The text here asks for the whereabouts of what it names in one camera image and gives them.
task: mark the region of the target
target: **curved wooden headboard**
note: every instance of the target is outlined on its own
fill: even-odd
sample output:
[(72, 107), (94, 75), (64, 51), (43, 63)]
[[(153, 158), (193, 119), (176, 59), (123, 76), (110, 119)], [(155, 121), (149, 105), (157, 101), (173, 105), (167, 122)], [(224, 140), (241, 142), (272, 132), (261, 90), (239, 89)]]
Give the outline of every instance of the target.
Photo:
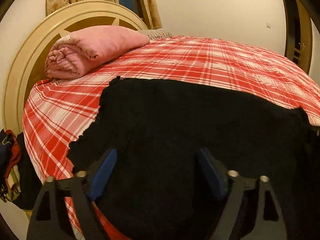
[(44, 62), (52, 45), (69, 32), (95, 25), (147, 29), (126, 7), (101, 0), (70, 4), (49, 15), (27, 38), (12, 64), (4, 95), (3, 123), (15, 134), (22, 131), (22, 114), (32, 86), (43, 79)]

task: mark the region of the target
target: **folded pink comforter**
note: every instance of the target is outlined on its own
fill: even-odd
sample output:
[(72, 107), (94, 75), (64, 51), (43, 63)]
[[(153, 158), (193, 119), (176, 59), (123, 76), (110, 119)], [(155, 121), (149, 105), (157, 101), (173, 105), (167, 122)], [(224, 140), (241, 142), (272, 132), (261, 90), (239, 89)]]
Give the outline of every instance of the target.
[(131, 29), (102, 25), (70, 33), (57, 40), (46, 61), (49, 78), (73, 79), (150, 42), (146, 35)]

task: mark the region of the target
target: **red plaid bedsheet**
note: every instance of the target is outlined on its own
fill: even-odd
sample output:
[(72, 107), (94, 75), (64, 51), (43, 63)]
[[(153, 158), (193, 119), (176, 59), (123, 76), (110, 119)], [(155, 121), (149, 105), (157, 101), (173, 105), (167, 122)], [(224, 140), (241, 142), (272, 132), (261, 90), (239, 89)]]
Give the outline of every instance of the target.
[[(94, 121), (100, 94), (116, 76), (173, 79), (248, 92), (285, 108), (302, 106), (310, 123), (320, 126), (320, 89), (287, 58), (234, 42), (176, 36), (152, 41), (82, 78), (34, 85), (25, 106), (23, 130), (42, 181), (50, 175), (72, 176), (68, 144)], [(70, 200), (67, 208), (79, 228)], [(107, 228), (108, 222), (99, 217)]]

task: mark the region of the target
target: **wall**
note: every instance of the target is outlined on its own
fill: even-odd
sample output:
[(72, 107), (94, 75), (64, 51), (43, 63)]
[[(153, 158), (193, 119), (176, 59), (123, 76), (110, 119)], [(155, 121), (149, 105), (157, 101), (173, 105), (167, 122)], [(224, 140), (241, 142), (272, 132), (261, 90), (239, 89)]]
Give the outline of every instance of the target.
[(320, 34), (313, 21), (312, 24), (312, 58), (309, 76), (320, 86)]
[(173, 34), (237, 41), (284, 55), (283, 0), (156, 1), (163, 28)]
[[(15, 0), (0, 22), (0, 129), (2, 129), (2, 105), (6, 80), (12, 61), (24, 40), (45, 18), (45, 0)], [(0, 212), (11, 230), (20, 239), (26, 239), (28, 219), (25, 213), (12, 203), (0, 200)]]

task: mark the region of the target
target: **wooden door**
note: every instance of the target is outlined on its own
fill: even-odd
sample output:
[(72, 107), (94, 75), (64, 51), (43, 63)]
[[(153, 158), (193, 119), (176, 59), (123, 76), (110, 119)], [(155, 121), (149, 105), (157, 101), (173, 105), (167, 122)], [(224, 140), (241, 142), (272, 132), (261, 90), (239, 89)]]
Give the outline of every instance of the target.
[(297, 1), (300, 17), (300, 50), (296, 50), (299, 55), (298, 66), (307, 74), (309, 73), (312, 55), (312, 26), (311, 18), (304, 6), (299, 0)]

